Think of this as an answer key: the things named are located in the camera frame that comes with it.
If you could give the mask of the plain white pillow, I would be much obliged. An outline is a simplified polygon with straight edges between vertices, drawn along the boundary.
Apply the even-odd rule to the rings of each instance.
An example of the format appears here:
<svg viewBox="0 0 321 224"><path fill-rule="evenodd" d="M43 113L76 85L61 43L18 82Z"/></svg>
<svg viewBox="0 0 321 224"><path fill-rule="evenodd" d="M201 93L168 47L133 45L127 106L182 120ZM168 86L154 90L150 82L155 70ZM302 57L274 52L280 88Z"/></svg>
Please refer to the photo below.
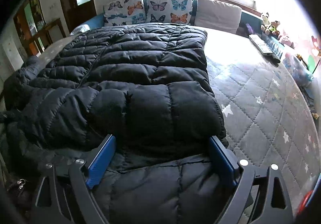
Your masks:
<svg viewBox="0 0 321 224"><path fill-rule="evenodd" d="M218 0L197 0L194 25L236 34L242 8Z"/></svg>

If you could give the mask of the large black puffer coat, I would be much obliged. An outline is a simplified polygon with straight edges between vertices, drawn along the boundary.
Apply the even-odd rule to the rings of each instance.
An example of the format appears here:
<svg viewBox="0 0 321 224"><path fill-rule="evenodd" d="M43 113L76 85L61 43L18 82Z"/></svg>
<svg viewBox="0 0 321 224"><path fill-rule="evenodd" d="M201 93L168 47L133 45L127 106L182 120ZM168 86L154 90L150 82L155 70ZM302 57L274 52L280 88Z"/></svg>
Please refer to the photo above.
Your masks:
<svg viewBox="0 0 321 224"><path fill-rule="evenodd" d="M209 139L225 139L209 84L207 32L141 24L79 35L45 68L31 59L4 84L1 154L10 173L116 152L93 196L109 223L214 223L225 196Z"/></svg>

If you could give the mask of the white remote keyboard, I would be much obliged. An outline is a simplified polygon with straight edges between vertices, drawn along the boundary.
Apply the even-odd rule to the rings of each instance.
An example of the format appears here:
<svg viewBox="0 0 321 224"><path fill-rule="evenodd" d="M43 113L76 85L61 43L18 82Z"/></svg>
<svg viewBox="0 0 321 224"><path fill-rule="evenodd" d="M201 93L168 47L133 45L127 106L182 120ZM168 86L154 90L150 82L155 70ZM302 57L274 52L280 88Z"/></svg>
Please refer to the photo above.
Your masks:
<svg viewBox="0 0 321 224"><path fill-rule="evenodd" d="M249 35L249 39L262 55L264 55L264 56L272 56L273 55L273 52L268 47L268 45L257 34Z"/></svg>

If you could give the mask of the left butterfly print pillow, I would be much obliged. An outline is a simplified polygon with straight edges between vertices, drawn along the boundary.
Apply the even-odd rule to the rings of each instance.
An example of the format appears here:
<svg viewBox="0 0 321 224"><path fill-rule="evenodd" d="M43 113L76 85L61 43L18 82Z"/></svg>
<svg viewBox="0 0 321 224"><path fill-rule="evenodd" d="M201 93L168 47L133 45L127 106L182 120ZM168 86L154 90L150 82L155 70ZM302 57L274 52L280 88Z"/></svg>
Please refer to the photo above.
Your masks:
<svg viewBox="0 0 321 224"><path fill-rule="evenodd" d="M116 0L103 7L106 27L140 24L146 22L143 0Z"/></svg>

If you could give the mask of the colourful flower wall decoration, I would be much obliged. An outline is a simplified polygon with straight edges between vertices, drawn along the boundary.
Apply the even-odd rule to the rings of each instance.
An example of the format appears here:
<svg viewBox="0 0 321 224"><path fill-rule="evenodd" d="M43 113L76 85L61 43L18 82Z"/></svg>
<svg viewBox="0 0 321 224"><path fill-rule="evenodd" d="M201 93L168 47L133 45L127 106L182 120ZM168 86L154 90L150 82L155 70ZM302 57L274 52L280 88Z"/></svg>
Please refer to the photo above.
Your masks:
<svg viewBox="0 0 321 224"><path fill-rule="evenodd" d="M311 36L311 40L311 53L308 57L307 67L311 73L314 73L320 65L320 43L317 37Z"/></svg>

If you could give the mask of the right butterfly print pillow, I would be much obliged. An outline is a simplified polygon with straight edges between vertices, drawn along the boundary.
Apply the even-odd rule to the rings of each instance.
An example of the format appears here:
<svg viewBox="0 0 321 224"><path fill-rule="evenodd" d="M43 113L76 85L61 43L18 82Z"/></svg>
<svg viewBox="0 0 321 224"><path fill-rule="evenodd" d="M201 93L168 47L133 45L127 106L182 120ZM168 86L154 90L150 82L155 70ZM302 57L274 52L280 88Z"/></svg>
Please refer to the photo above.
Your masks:
<svg viewBox="0 0 321 224"><path fill-rule="evenodd" d="M149 23L189 24L193 0L146 0L146 21Z"/></svg>

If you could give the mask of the butterfly print pillow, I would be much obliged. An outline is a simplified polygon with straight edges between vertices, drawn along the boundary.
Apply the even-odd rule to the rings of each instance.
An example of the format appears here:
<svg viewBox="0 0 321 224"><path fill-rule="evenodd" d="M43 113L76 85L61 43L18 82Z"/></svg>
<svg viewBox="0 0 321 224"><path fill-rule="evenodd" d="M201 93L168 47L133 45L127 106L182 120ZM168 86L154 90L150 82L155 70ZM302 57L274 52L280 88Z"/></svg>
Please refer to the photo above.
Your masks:
<svg viewBox="0 0 321 224"><path fill-rule="evenodd" d="M149 23L189 24L193 0L146 0L146 21Z"/></svg>
<svg viewBox="0 0 321 224"><path fill-rule="evenodd" d="M103 7L106 27L140 24L146 22L143 0L116 0Z"/></svg>

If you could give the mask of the wooden shelf cabinet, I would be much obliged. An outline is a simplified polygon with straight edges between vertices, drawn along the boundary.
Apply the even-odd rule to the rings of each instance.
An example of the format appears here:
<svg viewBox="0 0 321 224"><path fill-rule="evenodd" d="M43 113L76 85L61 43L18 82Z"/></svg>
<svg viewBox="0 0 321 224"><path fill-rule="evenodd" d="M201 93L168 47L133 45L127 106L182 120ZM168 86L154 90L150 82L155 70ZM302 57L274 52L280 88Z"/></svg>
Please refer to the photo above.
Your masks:
<svg viewBox="0 0 321 224"><path fill-rule="evenodd" d="M24 0L14 16L14 24L27 56L35 56L44 50L41 40L28 43L45 25L40 0Z"/></svg>

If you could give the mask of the plush toys on ledge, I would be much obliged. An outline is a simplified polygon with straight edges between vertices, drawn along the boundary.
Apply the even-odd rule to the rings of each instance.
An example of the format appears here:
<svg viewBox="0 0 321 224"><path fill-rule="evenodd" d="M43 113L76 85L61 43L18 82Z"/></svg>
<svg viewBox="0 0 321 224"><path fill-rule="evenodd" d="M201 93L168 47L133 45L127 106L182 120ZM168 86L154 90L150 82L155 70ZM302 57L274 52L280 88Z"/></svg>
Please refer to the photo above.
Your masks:
<svg viewBox="0 0 321 224"><path fill-rule="evenodd" d="M280 22L270 21L269 20L269 13L262 13L261 14L262 24L261 24L261 31L266 35L271 35L275 37L281 44L289 46L294 49L294 43L292 40L285 34L280 33L278 30L278 26L280 25Z"/></svg>

